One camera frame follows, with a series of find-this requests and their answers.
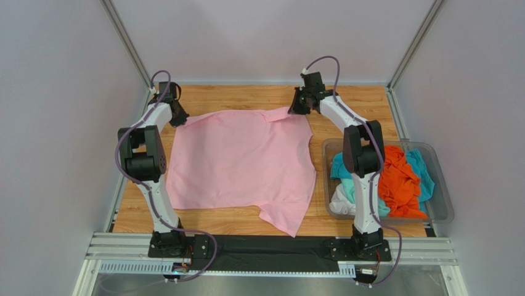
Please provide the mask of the pink t shirt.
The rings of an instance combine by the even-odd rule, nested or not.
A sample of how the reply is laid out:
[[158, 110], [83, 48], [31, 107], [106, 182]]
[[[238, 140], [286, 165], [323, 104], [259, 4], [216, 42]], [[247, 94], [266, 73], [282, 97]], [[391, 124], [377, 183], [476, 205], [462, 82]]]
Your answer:
[[224, 110], [177, 127], [166, 188], [177, 210], [249, 207], [296, 236], [314, 193], [312, 130], [287, 108]]

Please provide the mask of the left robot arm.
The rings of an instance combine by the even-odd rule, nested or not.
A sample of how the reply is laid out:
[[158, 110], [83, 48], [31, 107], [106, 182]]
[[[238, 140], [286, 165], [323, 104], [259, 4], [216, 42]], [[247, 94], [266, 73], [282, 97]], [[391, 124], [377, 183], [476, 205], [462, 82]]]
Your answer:
[[181, 87], [161, 82], [140, 120], [118, 131], [116, 163], [124, 177], [137, 185], [149, 207], [153, 231], [150, 258], [184, 258], [189, 246], [181, 221], [171, 206], [165, 174], [168, 160], [160, 133], [166, 124], [178, 127], [188, 114], [178, 101]]

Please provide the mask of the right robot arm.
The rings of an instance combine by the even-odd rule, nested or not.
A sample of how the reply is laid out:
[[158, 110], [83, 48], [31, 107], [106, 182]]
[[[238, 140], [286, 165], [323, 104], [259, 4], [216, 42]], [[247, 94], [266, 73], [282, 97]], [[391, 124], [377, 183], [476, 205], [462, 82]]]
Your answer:
[[319, 72], [304, 72], [301, 77], [304, 84], [295, 89], [289, 113], [307, 115], [315, 110], [342, 132], [343, 163], [354, 182], [356, 214], [352, 236], [334, 240], [332, 255], [337, 260], [376, 260], [385, 249], [377, 213], [378, 182], [384, 166], [381, 125], [350, 109], [335, 90], [325, 87]]

